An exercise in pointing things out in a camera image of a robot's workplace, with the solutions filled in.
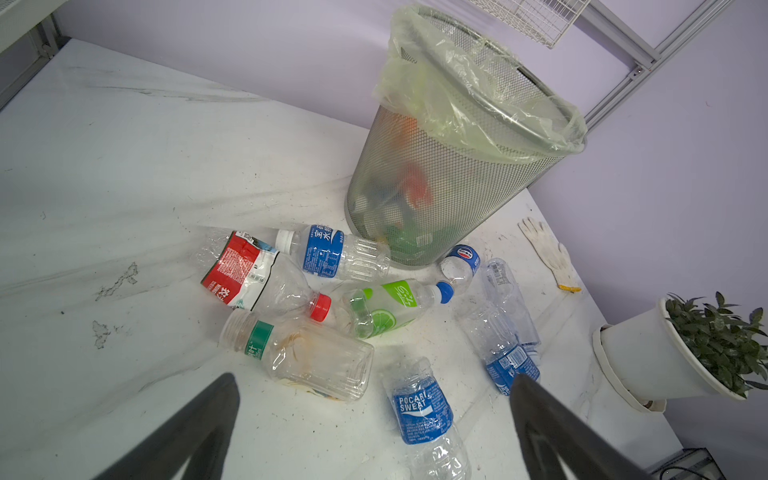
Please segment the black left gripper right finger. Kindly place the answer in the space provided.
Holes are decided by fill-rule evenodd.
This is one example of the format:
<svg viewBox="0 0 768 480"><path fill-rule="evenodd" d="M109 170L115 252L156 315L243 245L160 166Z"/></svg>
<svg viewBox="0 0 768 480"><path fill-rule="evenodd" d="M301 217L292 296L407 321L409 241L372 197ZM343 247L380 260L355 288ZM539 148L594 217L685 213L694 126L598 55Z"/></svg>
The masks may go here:
<svg viewBox="0 0 768 480"><path fill-rule="evenodd" d="M526 375L509 396L520 450L531 479L648 479L553 395Z"/></svg>

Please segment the Pocari Sweat bottle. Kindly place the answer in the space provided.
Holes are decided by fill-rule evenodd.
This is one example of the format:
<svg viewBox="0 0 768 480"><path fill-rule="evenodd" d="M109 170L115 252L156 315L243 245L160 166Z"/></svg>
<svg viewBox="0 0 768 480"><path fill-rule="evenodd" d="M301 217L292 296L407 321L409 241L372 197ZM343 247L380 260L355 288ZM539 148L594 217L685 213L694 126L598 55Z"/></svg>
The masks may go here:
<svg viewBox="0 0 768 480"><path fill-rule="evenodd" d="M388 366L382 383L406 445L413 479L469 479L471 465L453 410L425 357Z"/></svg>

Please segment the square clear bottle green band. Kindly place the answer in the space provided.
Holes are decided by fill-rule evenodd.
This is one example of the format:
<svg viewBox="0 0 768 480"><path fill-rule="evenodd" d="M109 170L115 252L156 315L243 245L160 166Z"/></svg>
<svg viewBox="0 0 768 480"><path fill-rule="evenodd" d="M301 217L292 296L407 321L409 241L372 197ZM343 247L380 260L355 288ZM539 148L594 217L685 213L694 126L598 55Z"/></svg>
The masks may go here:
<svg viewBox="0 0 768 480"><path fill-rule="evenodd" d="M369 386L374 347L303 316L262 320L236 309L219 345L258 360L276 381L325 398L354 402Z"/></svg>

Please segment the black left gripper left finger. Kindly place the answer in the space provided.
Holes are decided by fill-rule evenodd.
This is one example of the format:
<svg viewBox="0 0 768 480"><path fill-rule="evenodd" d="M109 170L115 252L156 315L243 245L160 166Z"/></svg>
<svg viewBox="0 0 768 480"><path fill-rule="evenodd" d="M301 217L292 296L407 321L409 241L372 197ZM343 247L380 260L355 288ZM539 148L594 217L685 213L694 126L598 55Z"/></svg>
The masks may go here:
<svg viewBox="0 0 768 480"><path fill-rule="evenodd" d="M235 377L224 373L99 479L219 479L240 405Z"/></svg>

